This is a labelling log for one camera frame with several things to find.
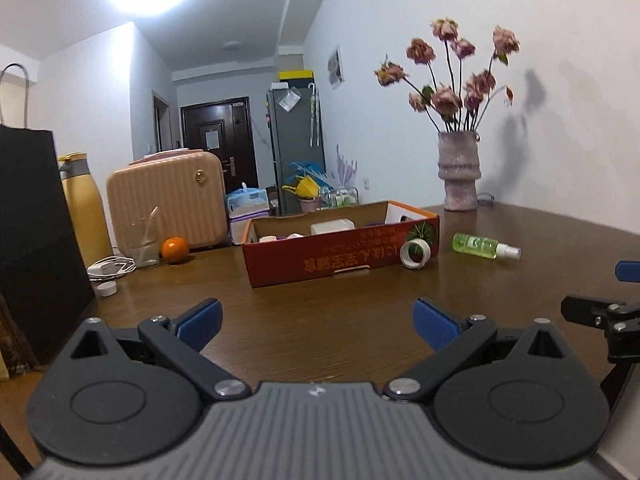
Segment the white tape roll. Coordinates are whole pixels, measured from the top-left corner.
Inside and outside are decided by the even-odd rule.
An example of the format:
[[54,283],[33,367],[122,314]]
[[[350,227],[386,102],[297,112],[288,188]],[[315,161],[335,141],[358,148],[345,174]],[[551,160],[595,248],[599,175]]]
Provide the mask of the white tape roll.
[[420,270],[426,266],[432,256],[430,244],[422,238],[406,240],[399,251],[402,265],[409,270]]

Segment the green spray bottle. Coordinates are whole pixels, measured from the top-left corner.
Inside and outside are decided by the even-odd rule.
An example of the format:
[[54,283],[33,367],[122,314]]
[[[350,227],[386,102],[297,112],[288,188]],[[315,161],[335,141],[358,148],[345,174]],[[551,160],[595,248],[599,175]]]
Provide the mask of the green spray bottle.
[[451,241],[452,249],[460,254],[485,258],[485,259],[511,259],[520,260],[521,248],[498,242],[489,237],[456,233]]

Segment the white rectangular plastic container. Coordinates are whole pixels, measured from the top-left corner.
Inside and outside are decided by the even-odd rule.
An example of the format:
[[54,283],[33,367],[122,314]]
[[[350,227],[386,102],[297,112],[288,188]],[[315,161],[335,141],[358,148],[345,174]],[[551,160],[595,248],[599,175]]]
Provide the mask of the white rectangular plastic container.
[[322,235],[336,232],[352,231],[356,229],[355,223],[349,219],[335,219],[314,223],[310,226],[311,235]]

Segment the orange fruit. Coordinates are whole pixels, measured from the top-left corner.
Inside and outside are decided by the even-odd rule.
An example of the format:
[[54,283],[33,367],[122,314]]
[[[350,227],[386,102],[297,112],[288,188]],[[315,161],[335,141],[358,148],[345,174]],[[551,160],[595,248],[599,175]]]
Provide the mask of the orange fruit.
[[180,236],[169,237],[160,248],[162,260],[168,264],[179,264],[189,259],[189,243]]

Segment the small white cap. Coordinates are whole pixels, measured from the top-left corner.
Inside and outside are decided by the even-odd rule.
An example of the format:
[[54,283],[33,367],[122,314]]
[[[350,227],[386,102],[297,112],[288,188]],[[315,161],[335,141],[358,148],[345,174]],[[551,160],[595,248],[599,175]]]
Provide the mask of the small white cap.
[[114,296],[117,292],[117,284],[115,281],[107,281],[96,286],[96,294],[101,298]]

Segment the clear glass cup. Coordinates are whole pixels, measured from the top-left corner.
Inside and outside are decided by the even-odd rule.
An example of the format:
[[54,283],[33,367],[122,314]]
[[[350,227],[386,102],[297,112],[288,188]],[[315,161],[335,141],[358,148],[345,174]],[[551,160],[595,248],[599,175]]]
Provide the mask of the clear glass cup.
[[156,217],[158,207],[155,206],[144,218],[131,225],[131,242],[129,243],[131,258],[138,269],[155,266],[160,262],[158,248]]

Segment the red cardboard box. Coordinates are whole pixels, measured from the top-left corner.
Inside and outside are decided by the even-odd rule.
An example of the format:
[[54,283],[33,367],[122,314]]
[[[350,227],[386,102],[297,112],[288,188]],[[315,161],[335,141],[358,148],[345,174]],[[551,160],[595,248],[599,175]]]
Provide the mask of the red cardboard box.
[[[349,219],[352,231],[311,235],[314,223]],[[439,251],[440,218],[434,212],[388,200],[284,217],[257,218],[245,229],[242,252],[250,284],[256,287],[327,278],[352,269],[376,269],[400,261],[406,240],[422,238]],[[291,233],[303,238],[287,240]],[[259,243],[265,235],[276,242]]]

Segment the blue tissue pack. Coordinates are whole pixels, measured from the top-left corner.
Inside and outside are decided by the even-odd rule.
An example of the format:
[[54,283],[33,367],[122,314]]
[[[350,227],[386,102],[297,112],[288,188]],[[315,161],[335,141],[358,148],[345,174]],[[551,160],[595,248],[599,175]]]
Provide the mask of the blue tissue pack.
[[230,219],[245,217],[256,212],[269,212],[268,193],[264,188],[249,188],[245,183],[226,197]]

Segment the pink ribbed suitcase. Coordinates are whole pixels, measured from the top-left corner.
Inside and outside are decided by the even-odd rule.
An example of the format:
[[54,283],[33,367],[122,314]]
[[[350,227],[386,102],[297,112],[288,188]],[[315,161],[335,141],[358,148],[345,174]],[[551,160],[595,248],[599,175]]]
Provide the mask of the pink ribbed suitcase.
[[115,244],[130,253],[132,226],[156,210],[159,240],[178,236],[193,249],[215,246],[228,236],[224,170],[202,150],[173,150],[136,160],[106,181]]

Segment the yellow thermos jug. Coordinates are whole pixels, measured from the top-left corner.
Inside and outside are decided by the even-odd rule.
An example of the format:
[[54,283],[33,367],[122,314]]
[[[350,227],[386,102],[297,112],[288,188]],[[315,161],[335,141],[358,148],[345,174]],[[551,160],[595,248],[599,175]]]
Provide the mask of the yellow thermos jug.
[[102,197],[90,172],[86,153],[58,158],[63,191],[86,268],[113,255]]

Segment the black paper bag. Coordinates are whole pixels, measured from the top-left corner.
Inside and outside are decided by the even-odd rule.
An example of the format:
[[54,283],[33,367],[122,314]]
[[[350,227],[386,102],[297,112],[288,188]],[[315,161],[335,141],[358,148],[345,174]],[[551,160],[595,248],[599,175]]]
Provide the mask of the black paper bag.
[[46,364],[94,299],[53,134],[1,126],[1,353]]

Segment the pink textured vase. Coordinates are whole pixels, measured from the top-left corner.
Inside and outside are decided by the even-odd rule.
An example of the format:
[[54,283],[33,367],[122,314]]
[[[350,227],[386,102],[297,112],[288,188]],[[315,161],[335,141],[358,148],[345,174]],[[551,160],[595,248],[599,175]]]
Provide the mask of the pink textured vase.
[[437,165],[438,177],[444,182],[446,211],[476,211],[476,181],[482,176],[476,133],[440,132]]

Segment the yellow watering can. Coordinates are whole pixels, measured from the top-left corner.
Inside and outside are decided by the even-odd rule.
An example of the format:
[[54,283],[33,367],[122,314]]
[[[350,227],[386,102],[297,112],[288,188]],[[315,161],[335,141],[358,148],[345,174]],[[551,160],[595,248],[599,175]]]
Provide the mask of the yellow watering can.
[[296,185],[282,185],[282,190],[295,195],[300,200],[315,200],[320,195],[320,185],[311,176],[297,177]]

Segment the dark entrance door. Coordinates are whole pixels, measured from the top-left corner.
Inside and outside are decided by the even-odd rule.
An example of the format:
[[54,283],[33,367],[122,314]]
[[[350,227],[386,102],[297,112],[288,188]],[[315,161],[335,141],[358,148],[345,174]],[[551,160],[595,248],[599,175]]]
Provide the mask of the dark entrance door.
[[184,146],[212,153],[220,160],[228,193],[242,184],[258,187],[249,105],[244,96],[180,108]]

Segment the grey refrigerator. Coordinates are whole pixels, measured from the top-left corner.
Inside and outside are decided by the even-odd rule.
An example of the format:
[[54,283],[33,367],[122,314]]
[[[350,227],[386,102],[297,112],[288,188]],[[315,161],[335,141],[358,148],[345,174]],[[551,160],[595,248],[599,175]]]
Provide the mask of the grey refrigerator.
[[297,168],[326,170],[319,100],[314,88],[272,89],[267,92],[273,169],[281,216],[298,214],[299,201],[283,185],[293,185]]

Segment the dried pink roses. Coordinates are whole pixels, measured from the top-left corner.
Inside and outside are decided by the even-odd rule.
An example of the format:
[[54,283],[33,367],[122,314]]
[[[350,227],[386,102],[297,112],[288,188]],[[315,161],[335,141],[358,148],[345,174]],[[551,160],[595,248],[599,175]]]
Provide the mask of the dried pink roses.
[[521,51],[520,40],[512,30],[497,25],[491,33],[487,66],[480,72],[465,73],[464,62],[476,55],[476,45],[461,36],[459,24],[452,18],[438,18],[431,21],[431,33],[442,46],[445,76],[436,76],[436,48],[416,37],[406,47],[406,59],[427,70],[427,83],[416,84],[400,64],[389,58],[384,58],[373,71],[376,82],[383,88],[406,84],[411,89],[409,106],[426,115],[437,130],[476,133],[492,102],[499,98],[504,99],[507,106],[514,102],[513,89],[498,83],[494,66],[508,66],[510,57]]

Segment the yellow box on fridge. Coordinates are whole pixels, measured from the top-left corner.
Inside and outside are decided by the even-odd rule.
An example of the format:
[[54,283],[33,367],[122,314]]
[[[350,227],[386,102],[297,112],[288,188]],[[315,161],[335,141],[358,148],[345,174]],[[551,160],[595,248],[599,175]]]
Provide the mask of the yellow box on fridge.
[[312,70],[281,70],[278,73],[280,81],[293,80],[293,79],[314,79],[314,72]]

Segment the wall picture frame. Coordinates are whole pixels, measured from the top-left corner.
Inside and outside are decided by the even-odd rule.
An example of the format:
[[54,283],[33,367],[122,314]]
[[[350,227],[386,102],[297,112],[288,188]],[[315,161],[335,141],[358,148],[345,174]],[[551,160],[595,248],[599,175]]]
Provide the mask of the wall picture frame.
[[329,83],[333,89],[339,87],[345,80],[344,70],[342,64],[341,49],[336,46],[331,52],[328,64],[326,64],[328,70]]

